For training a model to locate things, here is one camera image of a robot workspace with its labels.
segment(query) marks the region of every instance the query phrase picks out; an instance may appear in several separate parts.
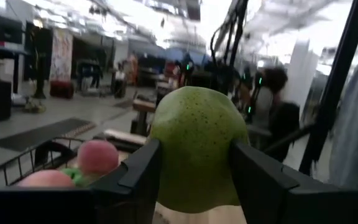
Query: white column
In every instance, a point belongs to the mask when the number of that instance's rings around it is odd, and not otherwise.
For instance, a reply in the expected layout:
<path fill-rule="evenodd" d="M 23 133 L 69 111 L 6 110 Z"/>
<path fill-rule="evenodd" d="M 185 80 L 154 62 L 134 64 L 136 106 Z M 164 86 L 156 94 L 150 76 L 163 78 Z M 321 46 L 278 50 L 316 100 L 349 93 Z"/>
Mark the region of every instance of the white column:
<path fill-rule="evenodd" d="M 115 41 L 116 53 L 114 54 L 114 67 L 121 60 L 125 60 L 129 55 L 129 41 Z"/>
<path fill-rule="evenodd" d="M 319 54 L 314 51 L 309 40 L 297 40 L 287 71 L 288 82 L 282 91 L 282 99 L 298 104 L 300 113 L 305 107 L 318 59 Z"/>

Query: pear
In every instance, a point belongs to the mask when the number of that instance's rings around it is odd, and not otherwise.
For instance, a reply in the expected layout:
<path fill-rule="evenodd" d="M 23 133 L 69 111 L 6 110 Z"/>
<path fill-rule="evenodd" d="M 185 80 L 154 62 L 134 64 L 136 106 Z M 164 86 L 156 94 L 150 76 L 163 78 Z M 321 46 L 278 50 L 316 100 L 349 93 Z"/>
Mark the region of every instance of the pear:
<path fill-rule="evenodd" d="M 165 96 L 150 138 L 162 144 L 158 202 L 184 213 L 239 205 L 228 164 L 232 139 L 248 143 L 245 121 L 220 92 L 186 86 Z"/>

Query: monitor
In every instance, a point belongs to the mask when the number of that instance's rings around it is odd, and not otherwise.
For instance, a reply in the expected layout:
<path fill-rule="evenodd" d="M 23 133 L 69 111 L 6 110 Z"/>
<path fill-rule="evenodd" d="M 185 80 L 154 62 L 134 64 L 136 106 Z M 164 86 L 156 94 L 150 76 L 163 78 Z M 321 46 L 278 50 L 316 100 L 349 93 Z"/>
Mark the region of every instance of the monitor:
<path fill-rule="evenodd" d="M 22 44 L 22 22 L 0 16 L 0 41 Z"/>

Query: black mat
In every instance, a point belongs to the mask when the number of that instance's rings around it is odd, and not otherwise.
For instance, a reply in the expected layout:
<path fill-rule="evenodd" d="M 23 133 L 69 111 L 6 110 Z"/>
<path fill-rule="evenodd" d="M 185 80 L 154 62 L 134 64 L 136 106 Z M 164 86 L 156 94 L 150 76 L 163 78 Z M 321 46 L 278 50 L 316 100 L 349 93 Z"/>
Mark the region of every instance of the black mat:
<path fill-rule="evenodd" d="M 38 146 L 39 144 L 67 134 L 88 124 L 91 124 L 91 122 L 76 118 L 66 119 L 57 123 L 2 138 L 0 139 L 0 147 L 16 152 L 22 152 L 28 147 Z"/>
<path fill-rule="evenodd" d="M 125 100 L 123 102 L 116 103 L 114 106 L 123 109 L 130 108 L 132 106 L 133 101 L 133 99 Z"/>

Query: clothing rack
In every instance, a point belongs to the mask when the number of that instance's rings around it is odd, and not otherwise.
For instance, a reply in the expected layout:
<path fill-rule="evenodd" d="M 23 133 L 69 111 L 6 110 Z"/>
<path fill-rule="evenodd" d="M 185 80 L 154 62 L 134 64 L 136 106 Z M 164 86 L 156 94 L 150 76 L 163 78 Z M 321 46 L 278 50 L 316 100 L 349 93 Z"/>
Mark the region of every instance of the clothing rack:
<path fill-rule="evenodd" d="M 299 171 L 310 175 L 313 161 L 318 161 L 323 150 L 330 121 L 336 114 L 342 89 L 346 82 L 347 74 L 358 46 L 358 0 L 353 0 L 351 10 L 342 33 L 337 49 L 333 68 L 328 78 L 328 83 L 323 93 L 321 107 L 316 117 L 315 127 L 310 132 L 305 153 Z"/>

